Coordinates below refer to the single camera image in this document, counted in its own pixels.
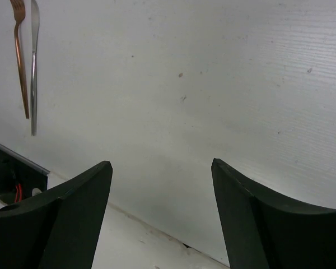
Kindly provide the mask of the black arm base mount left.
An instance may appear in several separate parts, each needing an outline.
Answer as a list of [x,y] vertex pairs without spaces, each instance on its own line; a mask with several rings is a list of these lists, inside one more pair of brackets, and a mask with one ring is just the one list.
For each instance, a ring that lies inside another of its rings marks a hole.
[[50,171],[0,144],[0,200],[12,204],[48,188]]

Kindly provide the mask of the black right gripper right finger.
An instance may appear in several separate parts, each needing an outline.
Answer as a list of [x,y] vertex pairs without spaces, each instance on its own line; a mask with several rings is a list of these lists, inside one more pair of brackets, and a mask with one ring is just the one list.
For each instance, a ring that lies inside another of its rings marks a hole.
[[336,209],[278,193],[221,159],[211,171],[231,268],[336,268]]

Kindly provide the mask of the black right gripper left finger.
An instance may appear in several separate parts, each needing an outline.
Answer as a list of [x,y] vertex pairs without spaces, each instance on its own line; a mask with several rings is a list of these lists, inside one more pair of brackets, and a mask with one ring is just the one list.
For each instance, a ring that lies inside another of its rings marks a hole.
[[0,268],[91,268],[113,168],[102,161],[0,209]]

